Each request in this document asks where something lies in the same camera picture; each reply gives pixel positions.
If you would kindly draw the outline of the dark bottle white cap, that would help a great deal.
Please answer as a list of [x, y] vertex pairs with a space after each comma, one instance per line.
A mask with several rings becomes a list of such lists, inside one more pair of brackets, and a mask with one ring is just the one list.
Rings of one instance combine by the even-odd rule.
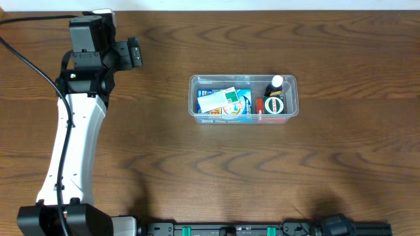
[[273, 97], [273, 96], [281, 96], [282, 95], [282, 84], [283, 84], [283, 77], [281, 75], [273, 76], [271, 82], [266, 86], [264, 96], [266, 97]]

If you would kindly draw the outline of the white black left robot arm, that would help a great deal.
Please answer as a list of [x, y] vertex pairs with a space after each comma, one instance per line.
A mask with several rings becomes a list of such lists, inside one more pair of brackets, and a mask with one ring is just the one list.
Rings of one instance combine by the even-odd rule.
[[110, 9], [84, 12], [69, 22], [73, 48], [55, 81], [58, 127], [51, 162], [33, 206], [18, 211], [24, 235], [136, 235], [132, 216], [109, 216], [94, 206], [93, 167], [98, 134], [117, 71], [142, 66], [139, 41], [116, 40]]

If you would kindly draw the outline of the red medicine box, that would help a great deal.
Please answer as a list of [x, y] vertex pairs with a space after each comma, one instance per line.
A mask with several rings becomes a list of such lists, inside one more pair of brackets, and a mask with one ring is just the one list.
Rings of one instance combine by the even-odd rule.
[[273, 115], [273, 114], [264, 114], [263, 98], [257, 98], [255, 113], [259, 116], [258, 117], [259, 123], [283, 124], [287, 121], [285, 117], [278, 117], [278, 115]]

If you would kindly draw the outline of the white green Panadol box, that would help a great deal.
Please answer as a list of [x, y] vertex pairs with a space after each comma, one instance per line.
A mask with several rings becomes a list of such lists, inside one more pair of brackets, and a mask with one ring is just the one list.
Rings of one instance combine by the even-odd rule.
[[198, 90], [197, 103], [198, 110], [201, 113], [237, 104], [239, 101], [239, 96], [234, 87], [218, 91], [209, 89]]

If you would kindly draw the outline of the blue fever medicine box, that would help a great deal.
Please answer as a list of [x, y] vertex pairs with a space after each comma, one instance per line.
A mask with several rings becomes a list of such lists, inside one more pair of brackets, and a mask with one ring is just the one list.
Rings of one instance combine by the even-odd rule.
[[249, 116], [252, 114], [252, 101], [251, 101], [251, 90], [250, 89], [236, 89], [240, 101], [237, 104], [226, 106], [219, 109], [199, 114], [210, 115], [210, 118], [214, 118], [214, 123], [249, 123], [252, 118]]

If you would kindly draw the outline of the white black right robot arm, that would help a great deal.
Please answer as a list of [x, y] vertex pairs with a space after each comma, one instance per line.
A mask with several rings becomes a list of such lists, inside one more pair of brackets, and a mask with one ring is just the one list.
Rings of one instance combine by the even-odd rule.
[[310, 236], [351, 236], [356, 230], [352, 222], [344, 214], [328, 216], [313, 223]]

